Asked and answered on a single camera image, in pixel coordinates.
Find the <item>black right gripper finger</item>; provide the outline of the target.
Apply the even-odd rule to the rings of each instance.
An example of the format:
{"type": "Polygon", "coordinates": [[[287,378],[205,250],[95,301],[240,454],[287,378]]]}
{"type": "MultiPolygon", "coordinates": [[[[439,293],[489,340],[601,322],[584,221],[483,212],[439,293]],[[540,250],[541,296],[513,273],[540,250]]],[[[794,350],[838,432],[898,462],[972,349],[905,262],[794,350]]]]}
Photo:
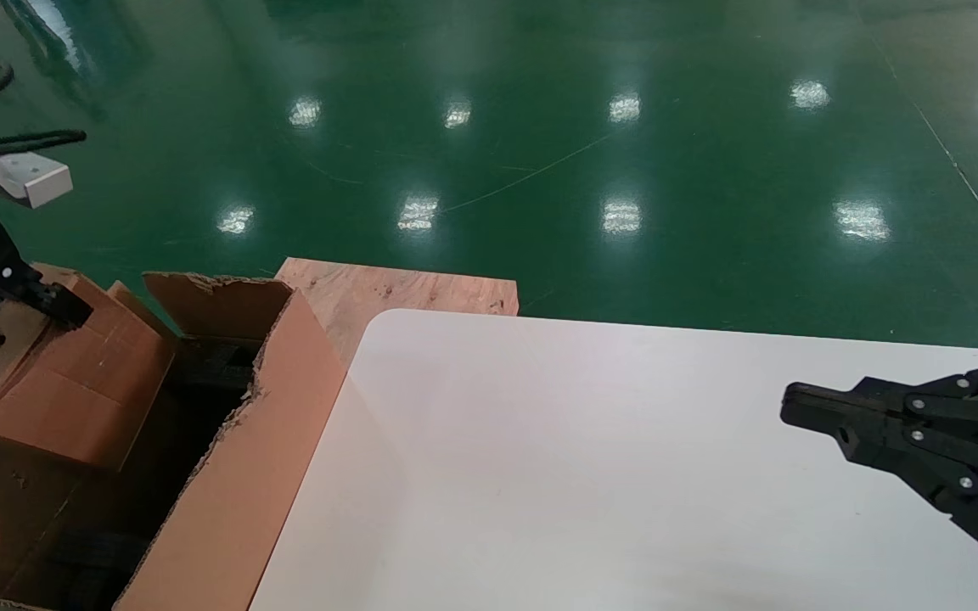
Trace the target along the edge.
{"type": "Polygon", "coordinates": [[[835,427],[862,415],[978,425],[978,370],[920,385],[863,378],[846,391],[792,383],[780,411],[781,420],[796,427],[835,427]]]}
{"type": "Polygon", "coordinates": [[[848,462],[893,474],[978,542],[978,446],[879,414],[780,418],[829,434],[848,462]]]}

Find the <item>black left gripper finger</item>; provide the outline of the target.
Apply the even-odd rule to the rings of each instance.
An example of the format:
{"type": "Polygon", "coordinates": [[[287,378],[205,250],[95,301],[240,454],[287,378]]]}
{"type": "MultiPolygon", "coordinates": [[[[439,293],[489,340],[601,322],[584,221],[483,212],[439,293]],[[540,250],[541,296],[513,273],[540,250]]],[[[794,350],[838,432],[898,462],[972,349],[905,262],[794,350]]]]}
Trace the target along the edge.
{"type": "Polygon", "coordinates": [[[81,328],[93,315],[93,306],[62,283],[44,283],[40,279],[25,279],[17,289],[17,297],[24,305],[39,311],[62,328],[81,328]]]}

